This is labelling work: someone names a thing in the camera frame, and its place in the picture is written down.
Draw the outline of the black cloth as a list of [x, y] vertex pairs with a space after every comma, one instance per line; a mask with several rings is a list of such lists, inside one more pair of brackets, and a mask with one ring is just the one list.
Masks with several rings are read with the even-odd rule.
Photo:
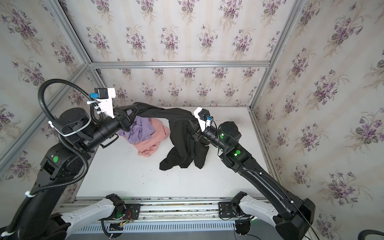
[[180, 108], [164, 109], [139, 102], [130, 106], [116, 107], [114, 112], [117, 112], [118, 109], [131, 111], [129, 116], [169, 121], [170, 140], [173, 148], [160, 162], [160, 170], [167, 171], [175, 166], [185, 169], [191, 163], [195, 163], [199, 169], [203, 168], [210, 143], [203, 137], [198, 137], [200, 126], [190, 111]]

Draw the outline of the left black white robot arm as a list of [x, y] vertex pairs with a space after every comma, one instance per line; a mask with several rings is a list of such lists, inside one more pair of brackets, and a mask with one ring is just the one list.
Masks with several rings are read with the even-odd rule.
[[97, 147], [106, 148], [106, 140], [116, 141], [118, 131], [128, 132], [136, 117], [119, 108], [114, 115], [96, 125], [84, 109], [74, 108], [53, 121], [59, 128], [59, 143], [45, 154], [37, 180], [1, 234], [2, 240], [65, 240], [97, 220], [121, 220], [126, 215], [125, 202], [116, 194], [74, 213], [53, 213], [67, 186], [85, 177], [90, 154]]

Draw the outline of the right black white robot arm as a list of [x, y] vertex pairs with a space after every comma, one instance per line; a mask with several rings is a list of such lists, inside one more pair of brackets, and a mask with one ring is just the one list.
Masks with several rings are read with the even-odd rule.
[[273, 179], [257, 160], [239, 144], [241, 133], [234, 122], [224, 122], [218, 128], [209, 124], [190, 122], [193, 137], [206, 139], [222, 153], [224, 165], [250, 182], [268, 200], [259, 201], [245, 192], [231, 200], [237, 217], [253, 216], [275, 227], [284, 240], [302, 240], [311, 228], [315, 204], [300, 199]]

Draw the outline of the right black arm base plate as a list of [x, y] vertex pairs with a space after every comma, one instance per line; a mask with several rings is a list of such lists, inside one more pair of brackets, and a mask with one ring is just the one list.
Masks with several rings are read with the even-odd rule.
[[247, 215], [244, 213], [244, 211], [240, 208], [239, 204], [235, 204], [232, 202], [219, 202], [218, 203], [219, 208], [219, 218], [222, 220], [253, 220], [255, 217], [252, 215]]

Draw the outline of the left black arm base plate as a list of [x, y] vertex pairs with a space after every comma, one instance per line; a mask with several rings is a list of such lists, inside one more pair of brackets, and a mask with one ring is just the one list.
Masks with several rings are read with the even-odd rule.
[[140, 204], [124, 204], [115, 207], [111, 218], [113, 220], [137, 220], [140, 214]]

